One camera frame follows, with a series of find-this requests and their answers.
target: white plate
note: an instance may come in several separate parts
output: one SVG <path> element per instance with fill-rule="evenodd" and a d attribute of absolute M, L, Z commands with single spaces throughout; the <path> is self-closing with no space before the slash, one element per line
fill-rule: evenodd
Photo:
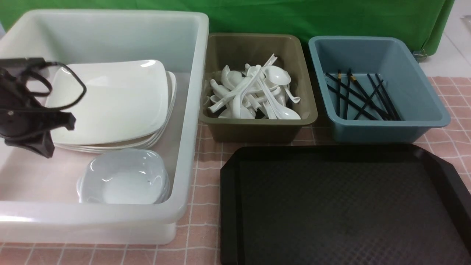
<path fill-rule="evenodd" d="M 167 117 L 164 123 L 164 126 L 157 130 L 155 133 L 126 141 L 126 142 L 119 142 L 119 143 L 111 143 L 111 144 L 102 144 L 102 145 L 93 145 L 93 146 L 72 146 L 72 145 L 61 145 L 61 144 L 56 144 L 57 147 L 62 148 L 62 149 L 67 149 L 67 150 L 72 150 L 72 151 L 79 151 L 79 152 L 87 152 L 87 153 L 107 153 L 109 151 L 115 151 L 115 150 L 120 150 L 124 148 L 135 148 L 135 149 L 147 149 L 154 144 L 158 142 L 160 139 L 160 136 L 162 135 L 162 132 L 165 130 L 165 127 L 167 126 L 173 106 L 175 105 L 175 91 L 176 91 L 176 86 L 177 86 L 177 80 L 175 78 L 175 75 L 172 72 L 166 72 L 167 73 L 167 79 L 169 83 L 169 92 L 172 95 L 171 101 L 170 101 L 170 106 L 169 110 L 167 112 Z"/>
<path fill-rule="evenodd" d="M 87 86 L 87 94 L 68 109 L 77 121 L 75 130 L 51 131 L 57 144 L 91 145 L 128 141 L 150 135 L 165 123 L 169 106 L 165 68 L 156 60 L 75 64 L 69 67 Z M 69 104 L 82 87 L 63 68 L 52 82 L 45 104 Z"/>

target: black cable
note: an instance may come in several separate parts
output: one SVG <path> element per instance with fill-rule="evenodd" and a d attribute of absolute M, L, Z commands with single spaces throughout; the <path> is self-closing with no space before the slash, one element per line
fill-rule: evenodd
<path fill-rule="evenodd" d="M 48 92 L 31 92 L 31 91 L 29 91 L 29 89 L 26 85 L 21 83 L 20 85 L 23 86 L 27 91 L 29 91 L 29 94 L 31 96 L 33 96 L 33 97 L 47 97 L 51 94 L 51 92 L 52 92 L 51 83 L 49 83 L 49 81 L 46 78 L 44 78 L 44 76 L 38 74 L 37 72 L 29 71 L 29 72 L 26 72 L 25 75 L 23 75 L 21 77 L 27 77 L 25 80 L 28 80 L 29 77 L 32 77 L 32 78 L 38 80 L 39 82 L 41 82 L 43 85 L 45 85 L 46 88 L 49 90 Z"/>
<path fill-rule="evenodd" d="M 67 71 L 69 71 L 69 73 L 77 80 L 77 82 L 80 84 L 80 86 L 82 87 L 82 93 L 80 94 L 80 96 L 78 96 L 78 98 L 70 103 L 70 104 L 67 104 L 65 106 L 61 106 L 61 107 L 55 107 L 55 108 L 46 108 L 46 107 L 43 107 L 43 108 L 11 108 L 11 107 L 7 107 L 7 106 L 0 106 L 0 111 L 13 111 L 13 112 L 29 112 L 29 113 L 48 113 L 48 112 L 57 112 L 57 111 L 61 111 L 61 110 L 64 110 L 64 109 L 68 109 L 68 108 L 71 108 L 75 105 L 77 105 L 77 103 L 80 102 L 80 100 L 82 100 L 83 96 L 85 96 L 85 93 L 87 92 L 87 87 L 85 86 L 85 84 L 82 82 L 82 80 L 80 80 L 80 78 L 77 76 L 77 74 L 74 73 L 74 71 L 72 71 L 72 69 L 70 69 L 67 65 L 63 64 L 63 63 L 59 63 L 59 62 L 41 62 L 41 63 L 38 63 L 38 64 L 34 64 L 34 65 L 30 65 L 28 66 L 25 70 L 23 70 L 21 73 L 20 73 L 20 77 L 21 76 L 31 76 L 35 79 L 37 79 L 38 81 L 42 82 L 41 79 L 38 79 L 36 78 L 36 76 L 33 76 L 31 75 L 31 72 L 32 72 L 32 69 L 37 69 L 37 70 L 41 70 L 41 69 L 44 69 L 44 68 L 47 68 L 47 67 L 51 67 L 51 66 L 62 66 L 63 68 L 65 68 Z M 33 95 L 36 93 L 36 94 L 39 94 L 39 96 L 44 96 L 45 93 L 41 93 L 41 92 L 31 92 Z"/>

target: green backdrop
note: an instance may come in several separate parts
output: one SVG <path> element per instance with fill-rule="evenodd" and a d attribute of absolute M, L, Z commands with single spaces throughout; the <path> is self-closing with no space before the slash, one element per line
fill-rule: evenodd
<path fill-rule="evenodd" d="M 39 8 L 160 9 L 206 13 L 211 32 L 390 36 L 435 53 L 454 0 L 0 0 L 6 29 Z"/>

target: spoon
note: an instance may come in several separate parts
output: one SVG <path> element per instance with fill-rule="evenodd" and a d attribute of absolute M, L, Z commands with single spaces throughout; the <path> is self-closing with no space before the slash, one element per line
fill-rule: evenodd
<path fill-rule="evenodd" d="M 229 82 L 231 83 L 231 85 L 233 85 L 234 87 L 236 87 L 240 82 L 242 82 L 242 80 L 244 79 L 242 77 L 242 73 L 239 72 L 239 71 L 230 71 L 228 74 L 227 74 L 227 79 L 229 80 Z"/>
<path fill-rule="evenodd" d="M 244 88 L 238 91 L 238 94 L 232 100 L 232 117 L 236 119 L 238 118 L 247 119 L 251 116 L 250 111 L 244 106 L 242 106 L 241 103 L 242 103 L 242 98 L 244 98 L 249 88 L 251 88 L 252 85 L 259 79 L 259 75 L 261 73 L 261 66 L 260 65 L 252 66 L 249 68 L 248 72 L 252 73 L 251 75 L 252 78 L 250 79 L 249 83 L 244 86 Z"/>
<path fill-rule="evenodd" d="M 289 90 L 289 87 L 290 87 L 290 85 L 283 86 L 284 91 L 286 92 L 286 94 L 288 95 L 288 97 L 290 98 L 290 100 L 294 104 L 298 104 L 301 101 L 301 98 L 300 97 L 294 97 L 293 94 L 291 94 L 291 91 Z"/>
<path fill-rule="evenodd" d="M 245 88 L 245 85 L 249 80 L 249 77 L 244 77 L 244 80 L 240 82 L 240 84 L 238 84 L 234 90 L 224 95 L 216 104 L 209 106 L 209 111 L 215 113 L 216 111 L 220 110 L 224 105 L 229 103 L 240 92 L 240 90 Z"/>
<path fill-rule="evenodd" d="M 226 108 L 225 110 L 223 110 L 221 112 L 221 114 L 219 114 L 219 117 L 220 119 L 230 119 L 232 118 L 232 111 L 228 108 Z"/>
<path fill-rule="evenodd" d="M 275 96 L 275 97 L 278 96 L 280 93 L 281 93 L 281 88 L 280 88 L 279 86 L 277 86 L 276 89 L 275 89 L 273 92 L 271 92 L 271 94 L 272 94 L 273 96 Z M 257 101 L 258 101 L 259 103 L 263 103 L 263 102 L 265 102 L 265 101 L 267 101 L 267 100 L 268 100 L 268 99 L 267 99 L 267 97 L 266 97 L 265 95 L 257 98 Z"/>
<path fill-rule="evenodd" d="M 268 119 L 270 120 L 276 120 L 275 112 L 273 111 L 273 108 L 270 106 L 270 103 L 265 101 L 262 104 L 263 104 L 264 111 L 262 109 L 260 110 L 262 110 L 263 114 L 265 114 L 265 116 L 268 117 Z"/>
<path fill-rule="evenodd" d="M 223 69 L 222 69 L 222 72 L 221 72 L 221 83 L 223 86 L 227 87 L 227 89 L 229 90 L 234 90 L 235 87 L 234 85 L 229 81 L 229 72 L 231 71 L 231 69 L 229 69 L 229 66 L 225 66 Z"/>
<path fill-rule="evenodd" d="M 219 100 L 221 100 L 218 96 L 216 95 L 211 95 L 210 98 L 212 104 L 216 104 Z"/>
<path fill-rule="evenodd" d="M 245 70 L 244 70 L 244 71 L 242 71 L 242 74 L 244 74 L 245 76 L 247 76 L 247 70 L 249 70 L 249 68 L 250 68 L 250 65 L 249 65 L 249 64 L 245 64 L 245 66 L 244 66 L 244 67 L 245 67 Z"/>
<path fill-rule="evenodd" d="M 278 87 L 278 85 L 274 85 L 273 87 L 270 87 L 270 92 L 273 92 L 276 90 L 276 88 Z M 249 89 L 249 91 L 247 91 L 247 94 L 255 94 L 255 93 L 263 93 L 263 90 L 261 88 L 257 88 L 257 87 L 252 87 L 251 89 Z"/>
<path fill-rule="evenodd" d="M 286 93 L 281 91 L 281 93 L 278 96 L 275 96 L 275 99 L 280 103 L 283 107 L 286 107 Z"/>
<path fill-rule="evenodd" d="M 218 84 L 218 83 L 216 82 L 216 80 L 214 80 L 214 79 L 211 79 L 211 80 L 209 81 L 209 83 L 210 83 L 210 85 L 211 85 L 211 87 L 212 87 L 212 91 L 214 92 L 214 95 L 216 95 L 216 97 L 218 97 L 218 100 L 217 100 L 216 102 L 213 101 L 213 99 L 214 99 L 213 96 L 210 97 L 211 102 L 212 102 L 213 104 L 216 104 L 216 103 L 217 103 L 219 100 L 221 100 L 227 93 L 230 92 L 230 90 L 227 89 L 227 87 Z M 250 101 L 244 100 L 244 107 L 250 108 L 251 105 L 252 105 L 252 104 L 250 103 Z"/>
<path fill-rule="evenodd" d="M 242 77 L 242 73 L 239 71 L 230 71 L 229 66 L 225 66 L 221 73 L 221 82 L 225 85 L 229 90 L 236 89 L 244 78 Z M 256 101 L 256 99 L 252 95 L 248 95 L 244 97 L 244 106 L 246 108 L 250 108 L 252 106 L 255 110 L 259 109 L 261 106 Z"/>
<path fill-rule="evenodd" d="M 283 120 L 300 120 L 301 117 L 292 109 L 284 107 L 278 101 L 273 97 L 273 95 L 270 93 L 270 90 L 268 90 L 267 85 L 262 82 L 261 79 L 257 79 L 258 84 L 262 87 L 263 92 L 268 98 L 268 102 L 270 103 L 276 117 L 278 119 L 283 119 Z"/>
<path fill-rule="evenodd" d="M 263 68 L 263 73 L 273 84 L 288 85 L 291 83 L 291 77 L 288 72 L 277 66 L 266 66 Z"/>
<path fill-rule="evenodd" d="M 275 63 L 276 59 L 278 59 L 278 57 L 276 57 L 275 54 L 272 54 L 270 56 L 270 58 L 268 58 L 268 61 L 263 65 L 263 67 L 273 65 Z"/>

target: white bowl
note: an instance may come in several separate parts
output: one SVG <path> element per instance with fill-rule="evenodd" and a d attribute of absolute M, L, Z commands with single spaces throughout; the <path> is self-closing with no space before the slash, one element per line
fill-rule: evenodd
<path fill-rule="evenodd" d="M 87 93 L 67 109 L 77 119 L 75 129 L 51 131 L 57 144 L 91 145 L 132 140 L 160 129 L 169 107 L 165 68 L 156 60 L 72 64 Z M 82 87 L 61 68 L 52 82 L 46 107 L 71 103 Z"/>
<path fill-rule="evenodd" d="M 167 199 L 162 158 L 149 150 L 123 149 L 93 159 L 77 183 L 80 203 L 153 204 Z"/>

